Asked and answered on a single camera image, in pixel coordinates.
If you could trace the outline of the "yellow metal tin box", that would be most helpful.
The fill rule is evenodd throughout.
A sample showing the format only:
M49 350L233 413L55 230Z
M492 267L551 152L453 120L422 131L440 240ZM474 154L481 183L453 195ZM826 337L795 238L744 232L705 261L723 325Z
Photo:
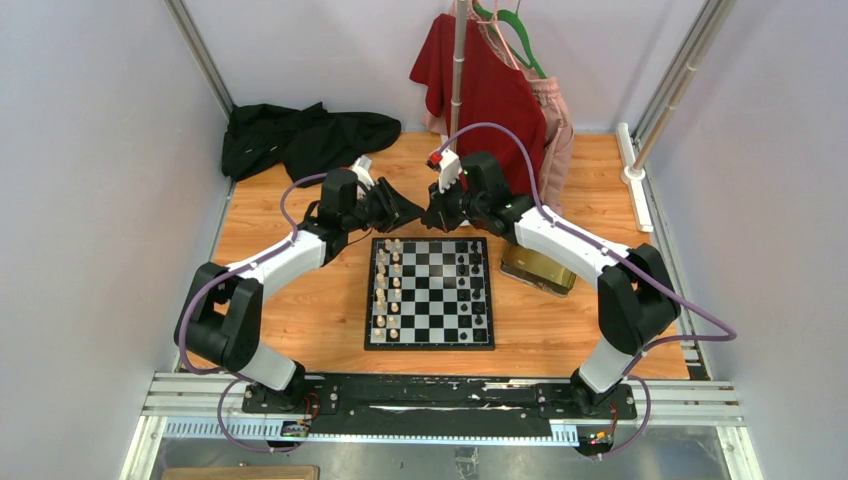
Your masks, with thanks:
M573 289L577 276L551 258L527 248L508 244L500 263L500 271L519 282L557 297L565 297Z

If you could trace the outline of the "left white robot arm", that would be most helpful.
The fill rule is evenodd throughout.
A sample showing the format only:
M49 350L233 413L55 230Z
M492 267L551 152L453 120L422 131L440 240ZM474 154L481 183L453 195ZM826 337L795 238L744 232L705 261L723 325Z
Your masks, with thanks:
M320 196L283 240L228 266L207 262L195 272L174 331L186 369L206 375L226 372L268 391L283 413L306 400L305 368L262 343L264 304L299 276L334 260L356 230L389 233L419 219L424 210L397 192L385 178L369 184L351 169L305 177ZM201 370L189 357L210 367Z

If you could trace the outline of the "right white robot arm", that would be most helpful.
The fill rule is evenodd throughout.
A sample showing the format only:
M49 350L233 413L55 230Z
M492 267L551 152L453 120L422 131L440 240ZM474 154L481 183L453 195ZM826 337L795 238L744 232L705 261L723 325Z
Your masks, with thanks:
M601 414L632 361L681 313L659 251L604 240L536 196L513 193L488 152L459 158L449 149L434 151L427 164L438 179L428 189L426 227L451 232L467 222L554 260L596 291L601 337L572 374L570 393L577 413Z

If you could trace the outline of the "black white chess board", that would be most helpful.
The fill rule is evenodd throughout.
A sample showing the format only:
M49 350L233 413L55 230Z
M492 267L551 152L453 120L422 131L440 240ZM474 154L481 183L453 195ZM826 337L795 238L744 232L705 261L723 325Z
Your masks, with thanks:
M492 282L484 237L407 237L402 243L400 340L372 343L370 272L364 348L369 351L491 351Z

